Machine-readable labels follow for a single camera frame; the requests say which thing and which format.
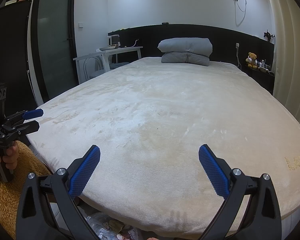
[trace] white wall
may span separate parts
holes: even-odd
[[[233,0],[108,0],[108,31],[162,22],[198,24],[258,36],[272,33],[269,0],[247,0],[241,12]],[[245,0],[239,0],[241,9]]]
[[[93,53],[96,49],[107,46],[108,17],[107,0],[74,0],[74,33],[77,48],[77,56]],[[31,14],[28,26],[28,58],[29,69],[34,93],[38,104],[43,103],[35,77],[32,51],[31,51]],[[83,28],[79,28],[78,23],[83,22]],[[84,78],[83,62],[80,62],[81,75]],[[94,61],[91,59],[87,72],[94,71]]]

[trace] white blanket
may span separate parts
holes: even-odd
[[[196,239],[223,202],[198,160],[205,143],[231,168],[268,173],[289,215],[300,206],[299,123],[234,65],[210,63],[143,58],[107,72],[42,105],[28,137],[53,172],[99,146],[82,198],[161,236]]]

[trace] plastic bag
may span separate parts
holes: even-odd
[[[101,240],[143,240],[140,229],[113,219],[103,212],[88,216],[86,220]]]

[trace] black headboard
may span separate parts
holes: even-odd
[[[222,61],[238,65],[236,56],[236,43],[239,43],[239,60],[242,65],[246,62],[249,52],[257,54],[258,60],[266,59],[266,63],[272,65],[274,56],[274,44],[249,34],[212,27],[192,24],[168,24],[150,25],[130,28],[109,33],[109,35],[120,35],[121,47],[133,46],[139,39],[142,57],[161,57],[158,44],[164,39],[181,37],[209,38],[213,45],[211,61]],[[119,54],[119,62],[132,62],[136,60],[137,54],[133,52]]]

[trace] teddy bear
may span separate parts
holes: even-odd
[[[248,67],[252,67],[254,69],[258,68],[258,61],[257,61],[256,54],[249,52],[249,56],[246,59],[246,62],[248,63]]]

